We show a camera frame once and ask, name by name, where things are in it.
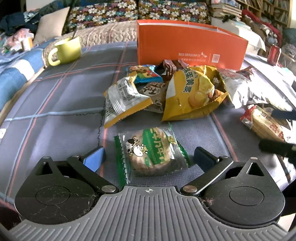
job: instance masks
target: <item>snack package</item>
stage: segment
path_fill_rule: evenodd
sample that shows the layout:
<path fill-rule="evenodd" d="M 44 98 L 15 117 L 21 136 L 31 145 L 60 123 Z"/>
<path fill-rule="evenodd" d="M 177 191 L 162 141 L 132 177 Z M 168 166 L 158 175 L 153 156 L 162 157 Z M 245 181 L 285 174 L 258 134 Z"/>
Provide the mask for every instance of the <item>snack package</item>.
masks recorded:
<path fill-rule="evenodd" d="M 194 69 L 205 74 L 214 84 L 213 79 L 217 77 L 217 68 L 208 65 L 194 66 Z"/>
<path fill-rule="evenodd" d="M 219 69 L 223 88 L 236 109 L 246 105 L 249 100 L 249 80 L 227 69 Z"/>
<path fill-rule="evenodd" d="M 283 110 L 283 109 L 279 109 L 277 107 L 275 107 L 274 105 L 272 104 L 258 104 L 258 106 L 263 109 L 265 112 L 269 113 L 270 115 L 272 114 L 272 112 L 274 110 Z M 292 125 L 291 123 L 288 121 L 288 120 L 285 120 L 285 119 L 276 119 L 275 118 L 275 121 L 280 124 L 281 126 L 284 126 L 286 127 L 287 129 L 291 130 L 292 129 Z"/>
<path fill-rule="evenodd" d="M 114 140 L 122 186 L 136 176 L 165 175 L 190 167 L 189 157 L 171 126 L 121 133 Z"/>
<path fill-rule="evenodd" d="M 228 98 L 236 109 L 249 104 L 266 103 L 261 87 L 240 73 L 227 69 L 218 69 L 218 78 L 222 90 L 228 92 Z"/>
<path fill-rule="evenodd" d="M 241 74 L 242 76 L 246 77 L 248 80 L 254 80 L 254 73 L 253 73 L 254 67 L 249 66 L 245 69 L 241 69 L 237 71 L 238 74 Z"/>
<path fill-rule="evenodd" d="M 105 128 L 109 128 L 119 120 L 139 111 L 153 102 L 149 96 L 140 94 L 134 84 L 137 73 L 117 81 L 105 91 L 106 114 Z"/>
<path fill-rule="evenodd" d="M 189 64 L 185 63 L 183 60 L 165 59 L 163 61 L 163 68 L 165 69 L 165 72 L 162 75 L 166 77 L 166 80 L 170 81 L 174 73 L 179 70 L 183 70 L 188 66 Z"/>
<path fill-rule="evenodd" d="M 215 110 L 227 93 L 215 91 L 200 67 L 177 71 L 169 82 L 162 121 L 198 118 Z"/>
<path fill-rule="evenodd" d="M 135 84 L 149 83 L 149 82 L 163 82 L 161 76 L 154 72 L 155 65 L 135 65 L 129 66 L 127 69 L 127 76 L 132 72 L 137 72 L 137 78 Z"/>
<path fill-rule="evenodd" d="M 283 130 L 284 127 L 281 127 L 268 112 L 261 109 L 258 105 L 247 109 L 240 120 L 263 139 L 283 142 L 287 142 L 290 139 L 289 130 Z"/>
<path fill-rule="evenodd" d="M 168 84 L 159 82 L 150 82 L 144 88 L 142 88 L 139 93 L 149 96 L 153 101 L 153 104 L 144 110 L 163 113 L 167 88 Z"/>

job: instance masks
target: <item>quilted bedspread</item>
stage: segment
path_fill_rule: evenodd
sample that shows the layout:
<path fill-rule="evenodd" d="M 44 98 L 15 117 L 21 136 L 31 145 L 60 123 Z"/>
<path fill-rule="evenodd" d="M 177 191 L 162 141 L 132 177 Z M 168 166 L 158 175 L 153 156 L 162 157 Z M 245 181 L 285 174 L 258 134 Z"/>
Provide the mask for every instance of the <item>quilted bedspread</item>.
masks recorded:
<path fill-rule="evenodd" d="M 83 48 L 76 62 L 47 68 L 26 89 L 1 126 L 5 131 L 0 139 L 2 202 L 14 203 L 17 191 L 42 156 L 60 161 L 84 155 L 98 145 L 106 149 L 106 161 L 98 174 L 119 185 L 113 137 L 119 132 L 168 125 L 160 122 L 161 114 L 142 110 L 104 129 L 103 92 L 125 76 L 127 66 L 136 63 L 136 42 L 94 45 Z M 289 165 L 283 168 L 276 156 L 259 151 L 259 138 L 239 121 L 243 112 L 223 103 L 211 115 L 171 124 L 191 157 L 197 146 L 235 161 L 255 156 L 278 186 L 285 188 L 295 170 Z M 132 184 L 182 187 L 202 173 L 194 165 L 178 174 L 136 178 Z"/>

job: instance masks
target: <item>nutrition label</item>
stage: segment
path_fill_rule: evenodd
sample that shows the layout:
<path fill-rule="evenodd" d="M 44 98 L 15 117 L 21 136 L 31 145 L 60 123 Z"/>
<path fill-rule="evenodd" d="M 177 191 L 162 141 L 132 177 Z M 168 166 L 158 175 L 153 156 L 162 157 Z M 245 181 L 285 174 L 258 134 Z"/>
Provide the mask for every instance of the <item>nutrition label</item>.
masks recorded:
<path fill-rule="evenodd" d="M 112 103 L 109 99 L 109 96 L 106 96 L 106 117 L 112 116 L 112 115 L 116 115 L 116 112 L 112 106 Z"/>
<path fill-rule="evenodd" d="M 141 95 L 133 90 L 129 85 L 127 80 L 118 81 L 117 83 L 118 92 L 125 106 L 139 99 Z"/>

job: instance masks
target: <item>yellow snack bag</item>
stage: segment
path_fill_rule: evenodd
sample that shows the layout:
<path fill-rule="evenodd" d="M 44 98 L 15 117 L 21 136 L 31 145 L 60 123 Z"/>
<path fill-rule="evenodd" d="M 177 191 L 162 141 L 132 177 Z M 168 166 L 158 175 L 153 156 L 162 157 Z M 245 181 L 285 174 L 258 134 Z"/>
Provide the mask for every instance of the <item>yellow snack bag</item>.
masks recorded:
<path fill-rule="evenodd" d="M 190 67 L 177 71 L 169 82 L 162 121 L 185 120 L 205 116 L 216 109 L 227 93 L 215 92 L 211 80 L 202 67 Z M 216 75 L 209 68 L 210 77 Z"/>
<path fill-rule="evenodd" d="M 105 91 L 106 114 L 104 128 L 109 128 L 125 117 L 153 104 L 149 96 L 140 94 L 134 81 L 137 72 L 117 81 Z"/>

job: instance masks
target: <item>red box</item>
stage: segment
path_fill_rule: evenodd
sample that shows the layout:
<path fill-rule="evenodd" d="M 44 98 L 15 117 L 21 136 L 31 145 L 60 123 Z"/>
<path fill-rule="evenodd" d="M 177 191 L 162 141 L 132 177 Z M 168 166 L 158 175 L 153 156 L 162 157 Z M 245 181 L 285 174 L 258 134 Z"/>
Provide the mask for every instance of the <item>red box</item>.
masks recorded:
<path fill-rule="evenodd" d="M 173 20 L 137 20 L 139 64 L 164 59 L 190 66 L 211 65 L 240 70 L 248 41 L 224 29 Z"/>

